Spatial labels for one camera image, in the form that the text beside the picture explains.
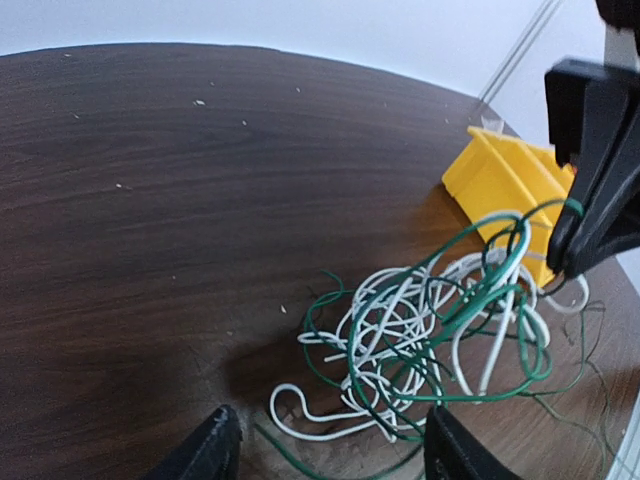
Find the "electrical wire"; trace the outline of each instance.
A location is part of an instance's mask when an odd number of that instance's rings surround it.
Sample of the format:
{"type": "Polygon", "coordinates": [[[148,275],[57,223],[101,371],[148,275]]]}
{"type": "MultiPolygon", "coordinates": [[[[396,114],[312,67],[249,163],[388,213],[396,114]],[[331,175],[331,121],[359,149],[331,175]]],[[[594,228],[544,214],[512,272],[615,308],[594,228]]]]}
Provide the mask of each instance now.
{"type": "MultiPolygon", "coordinates": [[[[298,336],[310,369],[326,384],[340,391],[346,412],[332,415],[311,414],[300,388],[292,384],[277,386],[271,395],[269,409],[276,426],[290,436],[307,441],[329,441],[377,427],[389,442],[398,439],[419,443],[424,439],[425,418],[414,420],[408,410],[417,402],[448,404],[450,402],[495,402],[526,395],[539,403],[547,392],[532,392],[530,387],[549,377],[552,358],[547,347],[550,332],[536,311],[538,298],[543,298],[562,314],[584,310],[589,301],[589,288],[584,277],[577,280],[582,296],[576,305],[564,306],[539,289],[522,265],[532,237],[531,217],[549,205],[565,203],[582,215],[582,207],[574,200],[546,202],[523,215],[519,212],[496,212],[464,229],[440,249],[413,267],[388,268],[374,273],[354,292],[348,292],[342,281],[327,273],[338,289],[321,295],[308,309],[304,331],[298,336]],[[489,241],[482,252],[476,252],[439,269],[439,260],[456,243],[479,228],[508,222],[489,241]],[[508,237],[506,246],[497,240],[508,237]],[[333,331],[315,325],[314,312],[351,295],[351,305],[333,331]],[[477,335],[493,337],[477,390],[465,376],[459,353],[460,346],[477,335]],[[519,365],[524,380],[506,391],[490,388],[502,347],[506,340],[517,345],[519,365]],[[313,364],[309,347],[324,345],[333,353],[325,363],[342,361],[348,374],[330,379],[313,364]],[[450,368],[441,362],[436,349],[449,348],[450,368]],[[460,393],[447,393],[445,379],[457,384],[460,393]],[[285,391],[296,394],[302,413],[312,422],[334,422],[362,419],[362,422],[333,431],[313,435],[298,432],[278,417],[277,397],[285,391]]],[[[263,427],[256,426],[292,465],[310,478],[324,478],[301,466],[263,427]]]]}

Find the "wooden table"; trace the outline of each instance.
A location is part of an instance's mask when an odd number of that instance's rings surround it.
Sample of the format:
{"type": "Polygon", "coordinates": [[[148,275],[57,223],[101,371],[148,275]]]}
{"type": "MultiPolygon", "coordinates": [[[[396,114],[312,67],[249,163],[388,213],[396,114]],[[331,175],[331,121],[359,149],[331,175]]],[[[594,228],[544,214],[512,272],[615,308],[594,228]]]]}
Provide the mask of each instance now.
{"type": "MultiPolygon", "coordinates": [[[[295,342],[309,288],[332,286],[323,268],[355,285],[413,263],[467,224],[439,181],[483,110],[418,81],[264,49],[0,58],[0,477],[135,478],[219,404],[246,419],[282,381],[335,406],[295,342]]],[[[617,445],[640,379],[640,301],[614,261],[589,279],[608,306],[594,359],[617,445]]],[[[562,319],[549,321],[561,385],[579,350],[562,319]]],[[[589,373],[552,402],[594,426],[603,394],[589,373]]],[[[597,444],[531,400],[453,410],[526,479],[597,472],[597,444]]],[[[373,431],[285,440],[337,476],[404,448],[373,431]]],[[[251,432],[243,452],[243,479],[295,478],[251,432]]]]}

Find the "white wire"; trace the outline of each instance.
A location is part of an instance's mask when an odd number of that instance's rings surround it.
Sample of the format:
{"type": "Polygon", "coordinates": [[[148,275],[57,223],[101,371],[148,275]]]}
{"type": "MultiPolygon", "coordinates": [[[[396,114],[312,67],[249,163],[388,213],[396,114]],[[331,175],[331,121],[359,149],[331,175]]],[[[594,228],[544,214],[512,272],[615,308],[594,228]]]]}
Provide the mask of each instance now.
{"type": "MultiPolygon", "coordinates": [[[[522,218],[522,214],[509,211],[492,213],[486,219],[504,218],[505,215],[512,217],[514,221],[522,218]]],[[[492,282],[491,292],[506,285],[516,285],[523,282],[528,290],[528,303],[523,307],[522,327],[531,341],[540,341],[546,347],[551,340],[549,327],[536,311],[538,298],[544,294],[544,290],[536,286],[533,276],[522,265],[525,257],[537,258],[543,261],[544,257],[527,251],[531,242],[531,223],[526,220],[522,222],[522,225],[524,228],[518,234],[518,246],[514,248],[509,257],[506,250],[501,247],[491,248],[486,254],[485,261],[488,264],[506,265],[506,268],[502,269],[500,277],[492,282]]],[[[392,386],[389,379],[383,374],[381,362],[384,359],[397,357],[399,354],[403,357],[415,358],[424,370],[430,372],[440,382],[441,372],[438,364],[417,356],[416,351],[426,352],[429,358],[437,360],[433,349],[427,345],[425,350],[424,342],[429,339],[436,327],[440,318],[438,311],[447,303],[454,301],[456,295],[459,296],[462,293],[461,287],[458,285],[469,289],[477,282],[477,275],[484,277],[486,274],[483,271],[482,253],[475,252],[449,263],[442,273],[433,275],[432,272],[441,255],[442,253],[436,255],[428,265],[415,270],[411,270],[410,267],[395,267],[375,272],[358,286],[353,295],[350,308],[342,316],[335,331],[305,332],[298,335],[298,341],[301,344],[329,343],[338,350],[337,353],[326,356],[324,358],[325,362],[345,361],[347,356],[351,358],[355,377],[374,392],[373,398],[369,399],[370,408],[375,410],[381,419],[380,422],[371,418],[369,410],[361,404],[362,399],[360,396],[354,394],[351,375],[346,375],[340,383],[342,390],[340,398],[349,411],[332,415],[319,416],[311,414],[307,406],[307,399],[300,388],[290,383],[278,385],[271,394],[269,404],[271,417],[278,428],[295,438],[316,442],[334,440],[371,427],[378,427],[389,442],[395,442],[397,437],[393,434],[393,431],[413,428],[411,424],[406,423],[386,404],[390,404],[399,412],[408,410],[413,402],[398,399],[395,395],[398,393],[406,396],[419,395],[420,390],[425,387],[425,376],[418,374],[412,368],[406,378],[403,379],[401,385],[392,386]],[[394,282],[395,278],[398,275],[406,274],[410,270],[410,275],[398,286],[394,282]],[[355,331],[353,332],[353,341],[350,343],[349,334],[352,329],[355,329],[355,331]],[[395,351],[389,348],[384,338],[391,339],[395,351]],[[302,413],[311,422],[335,422],[357,418],[362,418],[363,422],[324,435],[298,432],[285,425],[277,415],[276,398],[283,391],[290,391],[298,396],[302,413]]],[[[577,278],[577,283],[582,290],[582,297],[580,302],[574,302],[576,303],[575,305],[560,305],[548,296],[544,297],[544,299],[559,313],[572,314],[579,312],[589,300],[589,287],[583,276],[577,278]]],[[[496,335],[480,375],[477,392],[474,392],[467,382],[464,369],[460,364],[459,350],[461,339],[469,327],[475,321],[486,319],[489,315],[485,306],[480,305],[477,307],[477,311],[468,312],[468,319],[452,335],[452,371],[461,390],[466,395],[487,394],[509,325],[513,324],[518,317],[515,309],[519,308],[519,306],[514,306],[515,295],[514,290],[510,290],[504,298],[497,302],[502,314],[495,319],[492,318],[492,321],[497,322],[496,335]]],[[[434,390],[436,396],[443,394],[439,387],[434,390]]],[[[422,418],[414,422],[414,424],[422,426],[424,422],[425,419],[422,418]]]]}

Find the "yellow plastic bin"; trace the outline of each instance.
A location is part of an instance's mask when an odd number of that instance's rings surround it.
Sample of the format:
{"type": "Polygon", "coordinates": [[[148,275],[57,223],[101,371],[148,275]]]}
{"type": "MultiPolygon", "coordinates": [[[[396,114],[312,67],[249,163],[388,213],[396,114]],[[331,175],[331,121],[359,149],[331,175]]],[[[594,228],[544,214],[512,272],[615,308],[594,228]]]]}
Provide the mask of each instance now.
{"type": "MultiPolygon", "coordinates": [[[[472,222],[491,212],[517,210],[526,213],[541,203],[567,198],[574,174],[570,166],[560,168],[553,150],[534,147],[519,138],[469,127],[471,143],[449,167],[444,183],[472,222]]],[[[547,246],[562,206],[549,207],[532,217],[530,252],[547,255],[547,246]]],[[[487,241],[507,224],[494,223],[479,230],[487,241]]],[[[506,237],[498,241],[504,246],[506,237]]],[[[525,258],[539,286],[553,279],[544,260],[525,258]]]]}

